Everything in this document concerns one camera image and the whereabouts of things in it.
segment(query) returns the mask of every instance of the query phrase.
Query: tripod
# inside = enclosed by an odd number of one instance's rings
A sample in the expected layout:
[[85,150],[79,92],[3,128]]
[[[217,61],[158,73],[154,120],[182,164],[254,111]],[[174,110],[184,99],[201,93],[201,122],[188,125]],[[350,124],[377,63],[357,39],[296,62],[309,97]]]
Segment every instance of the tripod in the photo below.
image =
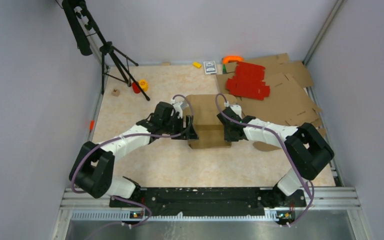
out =
[[[139,64],[137,62],[133,61],[126,54],[122,53],[115,46],[113,46],[112,42],[105,40],[105,38],[102,35],[97,23],[95,22],[91,13],[87,9],[86,3],[83,0],[80,0],[80,1],[79,0],[65,0],[62,2],[62,6],[63,6],[63,8],[67,8],[67,9],[64,9],[64,11],[67,15],[68,21],[70,22],[71,29],[73,30],[74,36],[76,37],[77,44],[78,45],[79,45],[79,43],[86,44],[85,48],[79,47],[80,51],[86,49],[85,53],[82,52],[83,55],[90,55],[90,54],[92,54],[92,51],[89,48],[89,42],[86,43],[86,41],[87,41],[86,36],[84,36],[83,31],[81,29],[79,29],[80,26],[77,26],[74,22],[76,22],[77,24],[79,24],[79,23],[77,21],[73,21],[70,18],[71,15],[75,14],[78,18],[80,18],[80,15],[87,17],[88,22],[87,22],[87,24],[84,25],[84,27],[88,31],[90,31],[91,29],[94,29],[95,33],[93,33],[93,34],[97,34],[100,41],[102,42],[102,46],[99,48],[99,51],[101,52],[101,66],[102,66],[102,68],[101,68],[101,70],[102,70],[101,94],[104,94],[104,90],[105,90],[104,89],[104,78],[105,78],[105,75],[107,75],[111,78],[114,78],[114,79],[117,79],[121,82],[126,83],[128,87],[132,86],[132,83],[130,82],[130,80],[133,81],[133,84],[136,84],[137,88],[145,96],[146,100],[150,101],[151,100],[150,97],[144,92],[144,90],[141,88],[141,86],[139,86],[139,83],[132,76],[129,69],[126,68],[126,66],[122,63],[122,61],[120,61],[119,57],[117,57],[117,55],[114,51],[116,51],[117,53],[119,53],[120,55],[125,57],[127,61],[132,62],[135,66],[138,66]],[[81,7],[80,14],[74,12],[74,8],[77,6]],[[108,74],[107,72],[105,72],[105,70],[106,70],[105,69],[105,66],[106,66],[105,56],[107,54],[111,57],[112,61],[115,64],[115,67],[118,69],[118,71],[120,72],[123,79],[112,76],[112,75]]]

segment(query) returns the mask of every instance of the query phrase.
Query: gray floor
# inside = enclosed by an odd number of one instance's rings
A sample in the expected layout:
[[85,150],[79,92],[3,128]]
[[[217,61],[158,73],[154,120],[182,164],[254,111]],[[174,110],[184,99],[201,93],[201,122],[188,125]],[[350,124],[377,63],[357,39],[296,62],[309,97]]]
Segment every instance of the gray floor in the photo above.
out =
[[[83,240],[108,221],[71,221],[66,240]],[[347,211],[310,211],[291,228],[265,225],[266,222],[151,221],[129,230],[112,225],[90,240],[354,240]]]

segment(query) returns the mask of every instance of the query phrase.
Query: wall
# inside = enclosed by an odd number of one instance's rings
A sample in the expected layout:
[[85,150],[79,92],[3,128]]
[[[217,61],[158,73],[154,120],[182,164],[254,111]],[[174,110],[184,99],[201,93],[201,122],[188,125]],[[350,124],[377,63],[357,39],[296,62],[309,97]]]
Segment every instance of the wall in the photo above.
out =
[[107,41],[140,64],[289,53],[303,60],[335,0],[94,0]]
[[342,179],[384,239],[384,1],[345,3],[309,69]]
[[0,0],[0,239],[48,239],[100,87],[53,0]]

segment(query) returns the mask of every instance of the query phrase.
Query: cable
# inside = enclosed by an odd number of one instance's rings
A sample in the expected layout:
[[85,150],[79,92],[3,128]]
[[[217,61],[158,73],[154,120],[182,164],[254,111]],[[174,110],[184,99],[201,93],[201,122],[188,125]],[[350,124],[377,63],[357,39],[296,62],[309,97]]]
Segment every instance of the cable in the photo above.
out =
[[[190,115],[191,115],[191,120],[189,122],[189,124],[187,125],[187,127],[181,131],[180,133],[177,133],[177,134],[174,134],[174,135],[157,135],[157,134],[150,134],[150,133],[132,133],[132,134],[127,134],[127,135],[124,135],[123,138],[129,138],[129,137],[137,137],[137,136],[148,136],[148,137],[154,137],[154,138],[176,138],[176,137],[179,137],[181,136],[182,134],[184,134],[186,131],[188,131],[190,129],[190,127],[192,126],[192,122],[193,122],[193,119],[194,119],[194,108],[192,107],[191,105],[191,102],[189,102],[189,100],[184,96],[184,95],[181,95],[181,94],[176,94],[173,96],[172,99],[175,99],[176,97],[182,97],[186,102],[187,104],[189,105],[189,108],[190,108]],[[122,139],[120,136],[118,137],[115,137],[113,139],[110,139],[110,140],[107,140],[107,141],[104,141],[100,144],[98,144],[97,146],[95,146],[94,148],[92,148],[92,150],[90,150],[83,158],[82,160],[80,161],[80,163],[78,164],[77,168],[75,169],[74,171],[74,174],[71,178],[71,184],[70,184],[70,187],[71,187],[71,190],[73,191],[73,193],[77,193],[77,194],[82,194],[82,193],[85,193],[85,191],[78,191],[75,189],[75,179],[77,177],[77,174],[79,173],[80,169],[82,168],[82,166],[85,164],[86,160],[96,151],[98,150],[99,148],[101,148],[102,146],[105,146],[107,144],[110,144],[112,142],[115,142],[115,141],[118,141]],[[139,207],[142,207],[144,209],[146,209],[148,212],[149,212],[149,216],[147,218],[145,218],[144,220],[134,224],[134,225],[128,225],[129,227],[131,228],[135,228],[135,227],[139,227],[141,225],[143,225],[146,221],[148,221],[150,219],[150,217],[152,217],[152,211],[151,209],[149,209],[149,207],[145,206],[144,204],[141,204],[139,202],[135,202],[135,201],[131,201],[131,200],[128,200],[128,199],[125,199],[123,197],[120,197],[120,196],[116,196],[116,195],[112,195],[111,198],[113,199],[116,199],[118,201],[121,201],[121,202],[124,202],[124,203],[127,203],[127,204],[132,204],[132,205],[136,205],[136,206],[139,206]],[[105,224],[104,226],[101,226],[100,228],[98,228],[97,230],[93,231],[89,236],[87,236],[85,239],[89,239],[91,236],[95,235],[97,232],[99,232],[100,230],[106,228],[106,227],[109,227],[109,226],[112,226],[112,225],[118,225],[118,224],[121,224],[122,226],[124,226],[125,224],[123,222],[110,222],[108,224]]]
[[[248,124],[248,123],[243,123],[243,122],[240,122],[240,121],[236,121],[230,117],[228,117],[224,112],[223,110],[220,108],[219,106],[219,103],[217,102],[217,98],[219,96],[222,96],[223,99],[224,99],[224,102],[227,103],[228,100],[227,98],[222,94],[222,93],[218,93],[216,96],[215,96],[215,105],[217,106],[217,109],[218,111],[221,113],[221,115],[223,115],[223,117],[225,117],[226,119],[228,119],[229,121],[233,122],[233,123],[236,123],[236,124],[239,124],[239,125],[242,125],[242,126],[246,126],[246,127],[252,127],[252,128],[258,128],[258,129],[263,129],[262,126],[258,126],[258,125],[254,125],[254,124]],[[290,223],[288,224],[289,227],[292,226],[293,224],[295,224],[298,220],[300,220],[302,218],[302,216],[308,211],[308,209],[311,207],[312,203],[313,203],[313,200],[314,200],[314,185],[313,185],[313,182],[311,181],[308,181],[310,182],[310,185],[311,185],[311,191],[312,193],[310,192],[310,188],[309,186],[304,182],[303,178],[301,177],[300,175],[300,172],[298,171],[297,169],[297,166],[295,166],[295,163],[294,161],[292,161],[292,158],[291,158],[291,155],[289,154],[288,150],[286,149],[286,146],[285,146],[285,143],[282,141],[281,137],[272,129],[268,128],[268,127],[265,127],[264,130],[272,133],[276,139],[279,141],[280,143],[280,146],[282,147],[287,159],[289,160],[289,163],[290,165],[292,166],[292,169],[293,171],[295,172],[295,174],[298,176],[298,179],[299,179],[299,182],[301,183],[302,187],[304,188],[305,192],[307,193],[308,197],[310,198],[310,202],[308,203],[307,207],[304,209],[304,211],[301,213],[301,215],[299,215],[299,217],[293,222],[293,223]]]

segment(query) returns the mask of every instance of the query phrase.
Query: light wood surface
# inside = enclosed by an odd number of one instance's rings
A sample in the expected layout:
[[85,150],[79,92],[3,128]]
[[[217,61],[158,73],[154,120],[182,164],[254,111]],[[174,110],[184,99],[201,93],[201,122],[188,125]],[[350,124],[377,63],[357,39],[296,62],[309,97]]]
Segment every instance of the light wood surface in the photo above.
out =
[[[145,79],[146,92],[135,94],[130,87],[108,78],[96,122],[93,141],[102,142],[131,128],[154,112],[158,102],[170,102],[175,94],[216,94],[215,75],[192,65],[138,66],[130,72]],[[116,68],[110,74],[121,78]],[[119,96],[111,95],[113,89]],[[249,141],[234,142],[231,148],[191,149],[186,141],[159,139],[115,163],[114,174],[126,176],[143,187],[269,187],[290,168],[282,150],[262,152]],[[327,166],[313,181],[315,186],[334,186]]]

